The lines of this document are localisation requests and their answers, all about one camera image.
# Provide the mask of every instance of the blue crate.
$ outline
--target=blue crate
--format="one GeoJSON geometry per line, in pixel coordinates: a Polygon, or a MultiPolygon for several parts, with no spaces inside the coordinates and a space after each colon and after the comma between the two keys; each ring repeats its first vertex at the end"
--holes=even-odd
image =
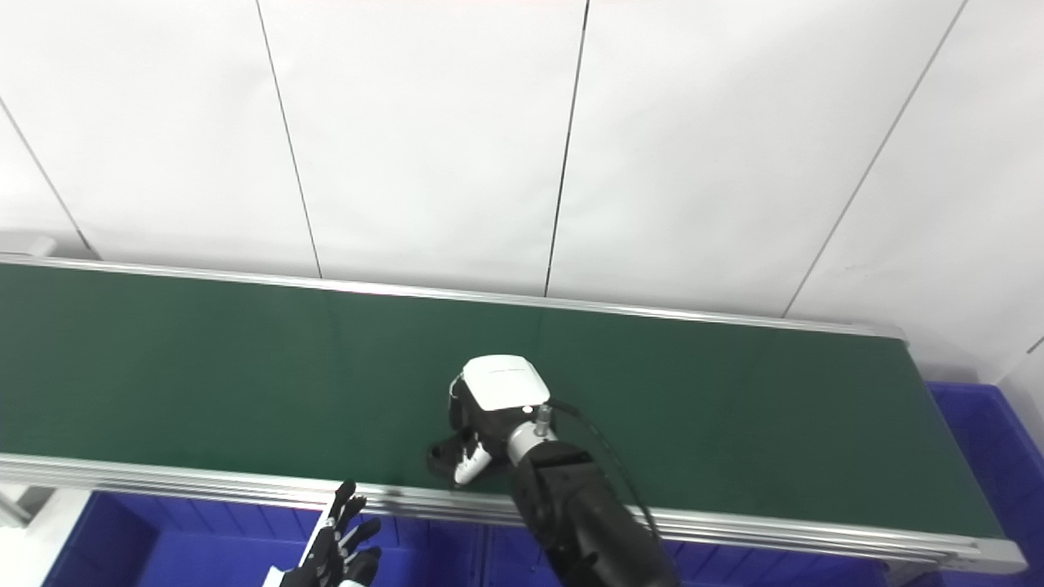
{"type": "Polygon", "coordinates": [[[1044,585],[1044,456],[996,386],[933,381],[928,389],[1004,535],[1019,544],[1029,568],[1012,576],[935,572],[914,587],[1044,585]]]}
{"type": "MultiPolygon", "coordinates": [[[[360,522],[369,516],[361,516],[360,522]]],[[[260,587],[291,568],[318,512],[201,499],[95,493],[45,587],[260,587]]],[[[374,587],[478,587],[485,529],[384,518],[374,587]]]]}

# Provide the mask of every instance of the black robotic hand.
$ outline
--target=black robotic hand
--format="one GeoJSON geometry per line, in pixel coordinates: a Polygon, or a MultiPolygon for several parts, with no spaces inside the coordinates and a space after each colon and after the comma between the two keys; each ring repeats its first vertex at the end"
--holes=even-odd
{"type": "Polygon", "coordinates": [[[369,587],[377,576],[381,549],[355,549],[380,532],[381,520],[348,527],[365,504],[365,497],[355,495],[355,482],[341,484],[312,532],[300,566],[286,572],[270,570],[262,587],[369,587]]]}

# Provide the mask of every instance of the robotic arm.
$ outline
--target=robotic arm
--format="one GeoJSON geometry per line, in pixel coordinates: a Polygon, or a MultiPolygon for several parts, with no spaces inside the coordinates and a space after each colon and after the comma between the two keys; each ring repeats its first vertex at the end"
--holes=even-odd
{"type": "Polygon", "coordinates": [[[550,399],[526,359],[471,359],[450,385],[456,433],[431,446],[429,468],[462,486],[513,465],[512,498],[565,587],[680,585],[591,455],[555,437],[550,399]]]}

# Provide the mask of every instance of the green conveyor belt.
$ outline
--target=green conveyor belt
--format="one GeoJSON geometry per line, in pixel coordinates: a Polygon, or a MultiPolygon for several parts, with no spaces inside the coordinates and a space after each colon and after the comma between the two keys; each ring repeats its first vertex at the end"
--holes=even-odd
{"type": "Polygon", "coordinates": [[[0,264],[0,452],[445,488],[492,353],[651,506],[1002,536],[902,342],[578,310],[0,264]]]}

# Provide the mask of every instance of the panel seam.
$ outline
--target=panel seam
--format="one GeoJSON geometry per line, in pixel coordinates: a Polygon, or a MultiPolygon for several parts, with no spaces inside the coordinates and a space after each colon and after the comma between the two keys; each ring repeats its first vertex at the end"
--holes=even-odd
{"type": "Polygon", "coordinates": [[[87,240],[87,236],[84,235],[84,231],[79,228],[79,222],[77,222],[76,218],[73,217],[72,211],[69,210],[69,206],[62,197],[62,194],[58,193],[58,189],[54,186],[54,182],[51,181],[51,177],[47,173],[47,170],[44,169],[44,164],[40,161],[40,158],[37,157],[37,151],[32,149],[32,146],[29,145],[29,141],[28,139],[25,138],[25,133],[22,132],[22,127],[18,125],[17,121],[15,121],[15,115],[11,114],[10,109],[7,108],[7,102],[4,101],[3,96],[0,96],[0,109],[3,110],[4,116],[7,117],[7,121],[10,122],[11,127],[15,128],[15,134],[18,135],[18,139],[22,142],[22,146],[24,146],[25,150],[29,154],[29,157],[32,159],[33,165],[37,166],[37,170],[40,171],[41,175],[43,175],[44,182],[47,184],[47,187],[51,190],[51,194],[54,195],[54,198],[58,202],[58,206],[62,207],[62,211],[65,213],[66,218],[69,219],[69,224],[71,224],[73,230],[76,231],[76,236],[79,237],[80,242],[84,243],[84,246],[88,251],[94,253],[95,255],[98,255],[98,252],[93,246],[91,246],[90,241],[87,240]]]}
{"type": "Polygon", "coordinates": [[[1037,350],[1037,347],[1041,346],[1041,343],[1044,343],[1044,334],[1042,334],[1041,337],[1038,338],[1036,343],[1034,343],[1033,345],[1029,346],[1028,349],[1026,349],[1026,354],[1027,355],[1033,354],[1033,352],[1037,350]]]}
{"type": "Polygon", "coordinates": [[[562,211],[562,189],[566,184],[566,164],[569,162],[569,141],[573,135],[573,114],[576,112],[576,91],[580,83],[580,65],[584,63],[584,42],[587,39],[588,13],[591,0],[584,4],[584,22],[580,25],[580,43],[576,53],[576,71],[573,75],[573,95],[569,101],[569,122],[566,124],[566,145],[562,154],[562,173],[559,175],[559,196],[554,203],[554,221],[551,225],[551,248],[547,254],[547,274],[544,277],[544,297],[551,285],[551,263],[554,261],[554,241],[559,236],[559,213],[562,211]]]}
{"type": "Polygon", "coordinates": [[[963,0],[960,2],[960,5],[957,6],[956,13],[954,13],[953,18],[950,19],[950,24],[946,27],[946,30],[943,32],[943,37],[939,40],[939,43],[935,45],[935,49],[931,52],[931,56],[928,57],[928,62],[921,70],[921,74],[918,75],[917,80],[914,83],[914,87],[910,88],[909,93],[906,95],[906,99],[903,100],[902,105],[899,107],[899,112],[896,113],[896,117],[892,120],[892,124],[888,126],[887,132],[884,133],[884,137],[881,139],[880,144],[877,146],[877,150],[874,151],[874,156],[871,157],[870,163],[863,170],[862,175],[860,175],[859,181],[856,182],[855,189],[853,189],[851,195],[849,195],[848,201],[845,203],[845,207],[841,208],[840,214],[838,214],[837,219],[834,220],[833,226],[827,233],[826,239],[824,239],[823,244],[820,246],[820,250],[815,253],[815,256],[812,258],[812,262],[808,266],[808,271],[806,271],[805,275],[801,278],[801,281],[798,283],[798,288],[794,290],[793,296],[790,297],[790,301],[787,302],[786,307],[783,308],[783,313],[780,314],[780,318],[786,318],[787,313],[790,312],[790,308],[793,306],[793,303],[798,300],[798,296],[800,296],[801,291],[805,288],[805,284],[808,282],[808,278],[812,275],[812,272],[818,264],[820,259],[823,257],[823,253],[827,250],[827,246],[830,244],[830,241],[833,240],[834,235],[837,233],[837,228],[840,227],[841,221],[848,214],[849,209],[852,208],[852,203],[855,202],[856,195],[859,194],[859,191],[862,189],[862,185],[867,182],[867,178],[870,175],[871,170],[873,170],[874,165],[877,164],[877,160],[881,156],[881,152],[884,150],[884,146],[888,143],[888,139],[892,138],[892,134],[895,133],[896,127],[899,125],[899,121],[902,120],[903,115],[906,113],[906,109],[907,107],[909,107],[910,101],[912,101],[915,94],[917,94],[917,91],[921,88],[921,84],[924,81],[925,76],[928,74],[928,70],[931,69],[932,64],[935,63],[935,57],[939,56],[940,50],[942,50],[943,45],[946,44],[946,40],[950,37],[950,31],[953,30],[953,26],[957,23],[957,19],[960,18],[960,15],[964,13],[965,6],[967,4],[968,0],[963,0]]]}
{"type": "Polygon", "coordinates": [[[305,199],[305,188],[301,184],[301,171],[298,168],[298,156],[293,150],[293,141],[290,139],[290,124],[286,120],[286,108],[283,105],[283,92],[279,87],[279,76],[276,75],[276,63],[271,58],[271,46],[268,43],[268,30],[264,26],[264,15],[261,11],[261,0],[254,0],[254,5],[258,9],[258,22],[261,23],[261,37],[264,38],[265,55],[268,57],[268,67],[271,70],[271,81],[276,87],[276,99],[279,101],[279,114],[283,119],[283,131],[286,133],[286,145],[290,149],[290,163],[293,165],[293,179],[298,183],[298,194],[301,196],[301,209],[305,213],[305,226],[308,228],[308,241],[312,245],[312,257],[315,259],[315,273],[323,279],[323,266],[319,264],[319,252],[315,246],[315,233],[312,231],[311,216],[308,214],[308,203],[305,199]]]}

